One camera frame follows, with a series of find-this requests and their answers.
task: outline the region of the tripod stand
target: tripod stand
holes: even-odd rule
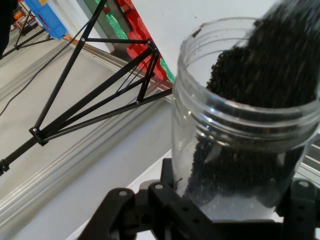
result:
[[[88,22],[78,44],[76,45],[68,63],[66,64],[60,78],[58,79],[51,95],[49,96],[40,116],[38,117],[36,123],[33,127],[29,129],[29,132],[32,134],[32,137],[26,141],[23,145],[21,145],[18,149],[16,149],[13,153],[7,156],[5,159],[0,160],[0,176],[9,170],[9,165],[19,158],[23,153],[32,148],[37,143],[44,146],[50,140],[63,136],[65,134],[71,133],[73,131],[82,129],[86,126],[95,124],[97,122],[109,119],[118,114],[124,113],[126,111],[132,110],[134,108],[138,108],[139,106],[151,103],[158,99],[164,98],[172,93],[172,89],[165,90],[160,93],[156,93],[152,96],[145,97],[149,82],[151,77],[154,75],[154,69],[159,58],[159,51],[155,44],[153,44],[150,40],[126,40],[126,39],[111,39],[111,38],[89,38],[89,34],[93,29],[100,12],[102,11],[107,0],[101,0],[98,4],[96,10],[93,13],[92,18]],[[80,54],[81,49],[85,45],[86,42],[103,42],[103,43],[126,43],[126,44],[144,44],[147,48],[132,61],[127,63],[122,69],[117,71],[114,75],[105,80],[102,84],[88,93],[85,97],[79,100],[76,104],[71,106],[68,110],[58,116],[55,120],[53,120],[50,124],[45,126],[43,129],[40,129],[41,124],[43,123],[51,105],[53,104],[59,90],[64,84],[73,64],[75,63],[78,55]],[[138,66],[141,62],[144,61],[149,55],[151,55],[151,59],[148,63],[148,67],[145,73],[145,76],[140,80],[129,83],[125,88],[119,89],[113,95],[103,99],[102,101],[94,104],[86,110],[81,110],[84,106],[86,106],[89,102],[95,99],[99,94],[101,94],[104,90],[109,88],[116,81],[120,80],[125,74],[127,74],[132,68]],[[70,126],[75,121],[81,119],[82,117],[90,114],[94,110],[100,108],[101,106],[109,103],[110,101],[116,99],[127,91],[133,89],[134,87],[141,85],[136,102],[130,103],[128,105],[122,106],[113,111],[104,113],[97,117],[91,118],[89,120],[77,123],[75,125]]]
[[[22,48],[26,48],[26,47],[29,47],[29,46],[33,46],[33,45],[36,45],[36,44],[45,43],[45,42],[48,42],[48,41],[51,41],[51,40],[54,39],[54,38],[50,37],[50,35],[48,35],[45,40],[36,41],[36,42],[30,43],[30,44],[26,44],[26,43],[30,42],[32,39],[38,37],[40,34],[42,34],[42,33],[44,33],[46,31],[45,29],[42,29],[42,30],[38,31],[37,33],[35,33],[34,35],[32,35],[31,37],[29,37],[28,39],[26,39],[25,41],[19,43],[20,37],[21,37],[22,32],[24,31],[25,27],[26,27],[26,24],[28,22],[28,19],[29,19],[30,15],[31,15],[31,10],[28,12],[28,15],[26,16],[26,19],[25,19],[25,21],[23,23],[23,26],[22,26],[21,30],[20,30],[18,39],[16,40],[15,44],[13,45],[14,47],[12,49],[10,49],[9,51],[7,51],[6,53],[4,53],[0,57],[0,59],[3,59],[4,57],[8,56],[9,54],[13,53],[16,50],[19,50],[19,49],[22,49]]]

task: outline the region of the black metal rod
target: black metal rod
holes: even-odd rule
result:
[[[54,100],[56,99],[56,96],[58,95],[59,90],[61,89],[62,85],[64,84],[72,66],[74,65],[78,55],[80,54],[81,49],[83,48],[83,46],[85,45],[85,40],[88,38],[92,28],[94,27],[100,12],[102,11],[102,9],[104,8],[105,3],[107,2],[107,0],[101,0],[100,3],[98,4],[97,8],[95,9],[93,16],[91,18],[91,20],[89,21],[88,25],[86,26],[80,41],[78,42],[78,44],[76,45],[68,63],[66,64],[58,82],[56,83],[48,101],[46,102],[42,112],[40,113],[39,118],[37,119],[34,127],[36,129],[40,128],[40,125],[42,124],[42,122],[44,121],[52,103],[54,102]]]
[[[13,153],[7,156],[3,161],[7,165],[11,164],[14,160],[16,160],[18,157],[20,157],[22,154],[24,154],[26,151],[28,151],[37,143],[38,142],[35,137],[30,138],[28,141],[22,144],[18,149],[16,149]]]
[[[17,45],[17,48],[21,48],[22,45],[26,44],[27,42],[29,42],[30,40],[36,38],[37,36],[39,36],[40,34],[42,34],[43,32],[45,32],[45,29],[41,29],[40,31],[38,31],[36,34],[34,34],[33,36],[29,37],[27,40],[23,41],[22,43]],[[12,48],[11,50],[7,51],[6,53],[4,53],[0,59],[3,59],[4,57],[8,56],[9,54],[13,53],[15,50],[17,50],[16,48]]]
[[[41,44],[41,43],[45,43],[45,42],[48,42],[48,41],[51,41],[51,40],[54,40],[54,38],[49,38],[49,39],[46,39],[46,40],[36,41],[36,42],[30,43],[30,44],[23,45],[20,48],[22,49],[22,48],[30,47],[30,46]]]
[[[13,53],[16,49],[15,48],[12,48],[10,49],[9,51],[7,51],[6,53],[4,53],[0,59],[3,59],[4,57],[8,56],[9,54]]]
[[[150,72],[149,72],[149,75],[148,77],[146,78],[145,82],[143,83],[143,90],[140,88],[140,91],[142,90],[142,93],[141,93],[141,98],[137,98],[137,101],[140,102],[142,99],[144,99],[145,97],[145,94],[146,94],[146,91],[147,91],[147,88],[148,88],[148,85],[149,85],[149,82],[150,82],[150,79],[151,79],[151,73],[154,72],[155,70],[155,67],[156,67],[156,64],[157,64],[157,61],[158,61],[158,57],[159,57],[159,54],[158,52],[155,54],[155,57],[154,57],[154,60],[152,62],[152,66],[151,66],[151,69],[150,69]]]
[[[87,42],[113,43],[113,44],[147,44],[149,40],[115,39],[115,38],[88,38]]]
[[[20,37],[21,37],[21,34],[22,34],[23,30],[25,29],[25,26],[26,26],[26,23],[28,22],[28,18],[30,17],[30,14],[31,14],[31,10],[28,12],[28,15],[26,16],[26,19],[25,19],[25,21],[23,23],[23,26],[22,26],[21,30],[20,30],[18,39],[15,42],[15,45],[18,45],[18,42],[19,42]]]
[[[142,105],[145,105],[145,104],[151,103],[153,101],[156,101],[158,99],[164,98],[164,97],[170,95],[171,93],[172,93],[172,88],[168,89],[168,90],[165,90],[165,91],[162,91],[160,93],[157,93],[155,95],[149,96],[149,97],[145,98],[144,100],[142,100],[139,103],[134,102],[134,103],[128,104],[127,106],[120,107],[120,108],[118,108],[116,110],[110,111],[108,113],[105,113],[105,114],[102,114],[100,116],[94,117],[94,118],[89,119],[87,121],[84,121],[84,122],[78,123],[76,125],[73,125],[71,127],[68,127],[68,128],[63,129],[63,130],[60,130],[56,134],[46,138],[45,140],[46,141],[50,141],[52,139],[58,138],[60,136],[66,135],[68,133],[72,133],[72,132],[74,132],[76,130],[82,129],[82,128],[87,127],[89,125],[96,124],[96,123],[98,123],[100,121],[109,119],[109,118],[111,118],[113,116],[116,116],[118,114],[122,114],[124,112],[127,112],[129,110],[135,109],[135,108],[140,107]]]
[[[89,102],[91,102],[94,98],[96,98],[99,94],[101,94],[104,90],[106,90],[108,87],[110,87],[116,81],[118,81],[120,78],[122,78],[135,65],[141,63],[151,53],[152,53],[152,49],[148,47],[144,52],[142,52],[140,55],[138,55],[135,59],[128,62],[123,68],[121,68],[119,71],[117,71],[111,77],[109,77],[106,81],[101,83],[98,87],[96,87],[94,90],[92,90],[90,93],[88,93],[84,98],[79,100],[75,105],[70,107],[67,111],[65,111],[63,114],[61,114],[59,117],[57,117],[53,122],[51,122],[48,126],[46,126],[42,130],[43,134],[45,136],[49,136],[50,134],[52,134],[56,130],[58,130],[65,123],[65,121],[68,118],[70,118],[72,115],[74,115],[80,109],[82,109],[85,105],[87,105]]]
[[[22,45],[25,45],[27,42],[29,42],[30,40],[38,37],[40,34],[44,33],[46,30],[45,29],[41,29],[40,31],[38,31],[37,33],[35,33],[34,35],[32,35],[31,37],[29,37],[27,40],[23,41],[22,43],[19,43],[17,45],[18,48],[21,48]]]
[[[155,61],[155,57],[156,57],[156,51],[154,51],[152,53],[150,63],[149,63],[148,68],[147,68],[147,70],[145,72],[145,78],[146,78],[147,81],[148,81],[148,78],[150,78],[150,71],[151,71],[151,67],[153,65],[153,62]],[[144,99],[144,95],[145,95],[145,92],[144,92],[145,87],[144,86],[145,86],[145,82],[140,87],[140,91],[139,91],[138,97],[136,98],[137,102],[141,102],[142,99]]]
[[[69,119],[68,119],[67,121],[65,121],[65,123],[60,127],[60,129],[63,129],[63,128],[65,128],[66,126],[68,126],[68,125],[74,123],[75,121],[79,120],[80,118],[83,118],[84,116],[92,113],[94,110],[96,110],[96,109],[102,107],[103,105],[111,102],[113,99],[115,99],[115,98],[119,97],[120,95],[128,92],[129,90],[135,88],[136,86],[138,86],[139,84],[143,83],[144,81],[145,81],[145,78],[143,77],[143,78],[141,78],[140,80],[138,80],[138,81],[130,84],[130,85],[127,86],[126,88],[124,88],[124,89],[116,92],[115,94],[113,94],[113,95],[105,98],[104,100],[96,103],[95,105],[89,107],[88,109],[86,109],[86,110],[78,113],[77,115],[69,118]]]

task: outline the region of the clear plastic jar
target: clear plastic jar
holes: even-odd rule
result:
[[[176,191],[212,220],[270,218],[320,121],[319,101],[259,108],[205,88],[218,55],[244,44],[254,22],[205,23],[180,49],[172,117]]]

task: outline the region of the white floor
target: white floor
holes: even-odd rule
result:
[[[0,109],[60,44],[53,40],[27,47],[15,57],[0,61]],[[1,158],[31,137],[28,129],[41,112],[71,53],[72,48],[43,70],[0,117]],[[112,74],[104,65],[81,53],[43,125],[46,126]],[[93,103],[114,93],[120,84],[115,83]],[[101,107],[87,118],[127,104],[138,92],[139,89],[134,88],[124,98]],[[39,199],[28,202],[28,207],[8,224],[2,225],[1,240],[66,239],[90,218],[110,189],[126,187],[171,148],[171,105],[168,102],[159,100],[123,116],[121,121],[115,121],[117,130],[97,123],[57,138],[44,147],[36,145],[10,165],[10,170],[0,177],[0,203],[2,198],[16,193],[22,183],[67,153],[77,142],[101,129],[85,150],[73,151],[72,160],[81,158],[81,164],[73,171],[72,177],[63,176],[55,186],[39,195]]]

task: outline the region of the white wall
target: white wall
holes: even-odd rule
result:
[[[201,24],[221,18],[261,17],[276,0],[132,0],[173,74],[183,40]]]
[[[48,0],[47,4],[62,22],[71,37],[74,37],[77,32],[89,21],[89,18],[76,0]],[[107,36],[101,30],[99,24],[96,23],[89,35],[89,38],[100,39],[107,38]],[[88,44],[107,53],[111,53],[113,50],[115,50],[111,43],[88,42]]]

